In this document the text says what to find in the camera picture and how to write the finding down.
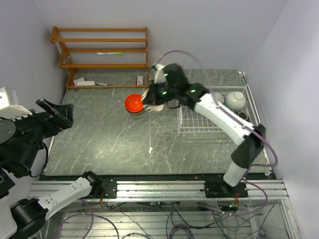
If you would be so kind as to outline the blue patterned white bowl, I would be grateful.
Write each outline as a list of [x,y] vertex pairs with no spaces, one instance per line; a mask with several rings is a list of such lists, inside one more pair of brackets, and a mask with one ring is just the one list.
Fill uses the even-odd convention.
[[218,102],[224,103],[224,97],[223,97],[222,94],[220,94],[220,93],[214,93],[214,98],[215,98]]

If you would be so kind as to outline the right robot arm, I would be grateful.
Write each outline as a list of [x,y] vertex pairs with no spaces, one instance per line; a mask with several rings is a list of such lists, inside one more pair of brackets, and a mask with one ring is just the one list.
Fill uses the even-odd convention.
[[182,106],[211,120],[237,145],[219,188],[223,196],[231,197],[237,192],[237,184],[264,149],[265,127],[240,118],[217,101],[212,91],[202,84],[189,83],[180,65],[155,64],[152,69],[155,70],[154,79],[142,96],[145,108],[155,111],[166,102],[177,100]]

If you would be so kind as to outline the blue striped white bowl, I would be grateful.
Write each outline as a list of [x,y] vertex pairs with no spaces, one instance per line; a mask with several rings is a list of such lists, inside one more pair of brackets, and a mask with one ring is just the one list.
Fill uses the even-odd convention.
[[141,101],[142,101],[142,103],[143,103],[144,109],[145,109],[146,111],[150,112],[150,113],[162,111],[162,110],[164,109],[164,105],[155,105],[155,106],[153,106],[153,105],[148,105],[148,104],[146,104],[146,103],[143,102],[143,100],[146,98],[148,92],[149,92],[149,89],[146,89],[146,90],[143,92],[142,96],[141,96]]

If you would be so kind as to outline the white ribbed bowl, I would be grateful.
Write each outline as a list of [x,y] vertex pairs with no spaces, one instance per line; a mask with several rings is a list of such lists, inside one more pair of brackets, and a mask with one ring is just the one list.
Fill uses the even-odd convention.
[[226,95],[225,104],[232,111],[241,111],[246,105],[246,97],[242,92],[233,91]]

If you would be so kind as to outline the brown bowl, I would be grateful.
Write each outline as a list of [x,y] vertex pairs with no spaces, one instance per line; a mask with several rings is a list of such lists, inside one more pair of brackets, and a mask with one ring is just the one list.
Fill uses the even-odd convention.
[[239,112],[237,114],[241,119],[245,120],[245,121],[249,121],[249,116],[245,113],[245,112]]

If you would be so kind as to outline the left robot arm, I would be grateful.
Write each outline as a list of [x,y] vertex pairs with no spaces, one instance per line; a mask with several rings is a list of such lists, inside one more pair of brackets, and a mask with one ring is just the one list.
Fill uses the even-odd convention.
[[31,167],[43,141],[73,126],[73,104],[55,105],[45,99],[36,104],[43,112],[35,113],[6,102],[0,112],[0,237],[26,239],[39,231],[54,214],[82,198],[103,195],[103,181],[92,171],[76,181],[38,199],[22,199],[8,204],[9,190],[15,183],[8,177],[31,175]]

